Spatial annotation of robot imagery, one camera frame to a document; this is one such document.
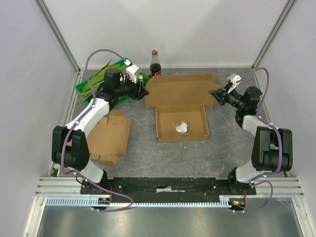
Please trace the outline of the large cardboard box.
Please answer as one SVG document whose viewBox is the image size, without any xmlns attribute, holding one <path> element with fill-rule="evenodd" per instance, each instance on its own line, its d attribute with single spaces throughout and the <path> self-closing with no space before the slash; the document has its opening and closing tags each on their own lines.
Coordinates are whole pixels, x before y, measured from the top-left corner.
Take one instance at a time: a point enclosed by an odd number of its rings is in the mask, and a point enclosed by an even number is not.
<svg viewBox="0 0 316 237">
<path fill-rule="evenodd" d="M 206 107 L 214 106 L 209 94 L 217 90 L 221 80 L 216 74 L 185 74 L 154 76 L 146 85 L 149 95 L 146 107 L 156 111 L 157 141 L 203 141 L 209 137 Z M 188 133 L 177 135 L 173 123 L 185 120 Z"/>
</svg>

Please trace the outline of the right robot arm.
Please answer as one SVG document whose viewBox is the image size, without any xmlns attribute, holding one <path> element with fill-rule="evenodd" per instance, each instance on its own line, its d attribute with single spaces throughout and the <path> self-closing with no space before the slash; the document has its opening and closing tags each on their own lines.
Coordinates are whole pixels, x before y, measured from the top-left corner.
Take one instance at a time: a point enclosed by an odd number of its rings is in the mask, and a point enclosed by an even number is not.
<svg viewBox="0 0 316 237">
<path fill-rule="evenodd" d="M 249 87 L 243 95 L 235 90 L 229 92 L 229 87 L 210 91 L 220 106 L 229 104 L 236 108 L 235 122 L 240 128 L 254 136 L 251 160 L 240 167 L 234 168 L 228 175 L 227 191 L 238 194 L 249 181 L 255 177 L 267 174 L 288 172 L 293 166 L 292 131 L 277 128 L 271 123 L 264 122 L 256 115 L 262 92 Z"/>
</svg>

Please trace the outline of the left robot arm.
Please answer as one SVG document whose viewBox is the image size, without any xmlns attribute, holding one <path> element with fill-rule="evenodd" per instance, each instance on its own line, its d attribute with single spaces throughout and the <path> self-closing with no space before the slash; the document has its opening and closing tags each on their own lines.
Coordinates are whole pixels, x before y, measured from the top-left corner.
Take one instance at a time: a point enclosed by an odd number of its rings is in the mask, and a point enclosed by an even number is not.
<svg viewBox="0 0 316 237">
<path fill-rule="evenodd" d="M 90 160 L 87 138 L 98 121 L 107 115 L 121 96 L 140 100 L 148 95 L 140 77 L 140 67 L 128 66 L 125 73 L 119 69 L 107 69 L 104 80 L 94 93 L 87 107 L 70 123 L 56 126 L 52 132 L 52 155 L 54 163 L 60 165 L 61 172 L 68 168 L 84 179 L 92 182 L 91 188 L 97 194 L 108 190 L 106 171 Z"/>
</svg>

